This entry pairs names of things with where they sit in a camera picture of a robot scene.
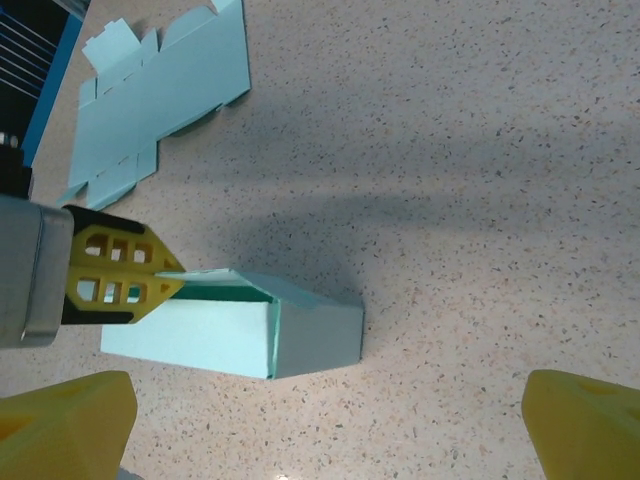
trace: light blue paper box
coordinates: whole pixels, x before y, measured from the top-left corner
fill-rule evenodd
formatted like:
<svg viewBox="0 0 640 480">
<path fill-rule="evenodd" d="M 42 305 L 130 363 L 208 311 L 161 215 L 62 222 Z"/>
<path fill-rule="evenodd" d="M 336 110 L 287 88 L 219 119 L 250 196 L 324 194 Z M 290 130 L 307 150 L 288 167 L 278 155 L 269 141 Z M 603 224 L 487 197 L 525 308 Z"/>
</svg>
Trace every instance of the light blue paper box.
<svg viewBox="0 0 640 480">
<path fill-rule="evenodd" d="M 242 0 L 215 0 L 174 20 L 159 45 L 124 19 L 82 52 L 97 76 L 80 87 L 68 189 L 100 210 L 157 170 L 157 142 L 249 91 Z"/>
<path fill-rule="evenodd" d="M 162 276 L 186 284 L 140 322 L 103 326 L 103 352 L 255 378 L 360 360 L 361 307 L 256 273 L 221 269 Z"/>
</svg>

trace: speckled countertop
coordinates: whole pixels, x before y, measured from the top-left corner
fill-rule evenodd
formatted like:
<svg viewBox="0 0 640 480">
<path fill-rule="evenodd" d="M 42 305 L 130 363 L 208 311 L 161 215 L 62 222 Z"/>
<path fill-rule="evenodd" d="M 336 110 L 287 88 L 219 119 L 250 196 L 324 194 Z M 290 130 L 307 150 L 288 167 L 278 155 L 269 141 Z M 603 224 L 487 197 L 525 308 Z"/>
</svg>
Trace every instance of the speckled countertop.
<svg viewBox="0 0 640 480">
<path fill-rule="evenodd" d="M 93 0 L 81 44 L 204 0 Z M 0 354 L 0 393 L 105 369 L 152 479 L 540 479 L 528 373 L 640 387 L 636 2 L 246 0 L 253 90 L 160 144 L 108 211 L 187 268 L 361 297 L 361 364 L 261 382 L 99 353 L 99 329 Z M 76 50 L 35 165 L 65 189 Z"/>
</svg>

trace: granite countertop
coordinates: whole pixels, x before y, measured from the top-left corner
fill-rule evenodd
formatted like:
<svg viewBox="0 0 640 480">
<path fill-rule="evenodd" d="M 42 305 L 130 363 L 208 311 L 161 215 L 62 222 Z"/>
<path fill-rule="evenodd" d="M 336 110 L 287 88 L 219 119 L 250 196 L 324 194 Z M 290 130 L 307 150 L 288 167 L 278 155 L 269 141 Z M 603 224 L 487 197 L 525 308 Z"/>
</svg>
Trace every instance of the granite countertop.
<svg viewBox="0 0 640 480">
<path fill-rule="evenodd" d="M 35 161 L 65 190 L 80 46 L 205 0 L 93 0 Z M 640 387 L 635 2 L 246 0 L 253 89 L 160 143 L 107 209 L 187 268 L 282 275 L 367 311 L 359 365 L 274 382 L 99 353 L 0 354 L 0 394 L 121 369 L 123 466 L 170 478 L 542 479 L 532 369 Z"/>
</svg>

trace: blue object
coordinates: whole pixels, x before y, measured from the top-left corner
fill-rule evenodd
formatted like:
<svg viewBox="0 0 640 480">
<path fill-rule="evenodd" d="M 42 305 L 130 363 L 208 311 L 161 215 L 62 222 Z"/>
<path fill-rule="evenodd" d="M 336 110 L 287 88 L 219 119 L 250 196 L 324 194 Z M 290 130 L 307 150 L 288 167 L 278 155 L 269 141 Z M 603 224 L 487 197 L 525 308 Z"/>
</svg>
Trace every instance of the blue object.
<svg viewBox="0 0 640 480">
<path fill-rule="evenodd" d="M 175 20 L 158 50 L 122 19 L 89 39 L 97 77 L 80 90 L 65 203 L 87 187 L 87 207 L 117 201 L 157 169 L 157 142 L 251 88 L 241 0 L 218 0 Z"/>
<path fill-rule="evenodd" d="M 40 92 L 40 97 L 36 108 L 31 117 L 29 128 L 25 134 L 22 142 L 22 150 L 24 151 L 24 164 L 31 166 L 33 159 L 36 156 L 44 128 L 49 120 L 49 115 L 53 109 L 53 104 L 58 95 L 60 84 L 64 77 L 64 73 L 69 65 L 69 59 L 71 58 L 71 52 L 78 39 L 82 22 L 73 15 L 69 15 L 67 24 L 60 37 L 58 43 L 58 49 L 53 57 L 51 66 L 49 67 L 49 73 L 47 79 Z"/>
</svg>

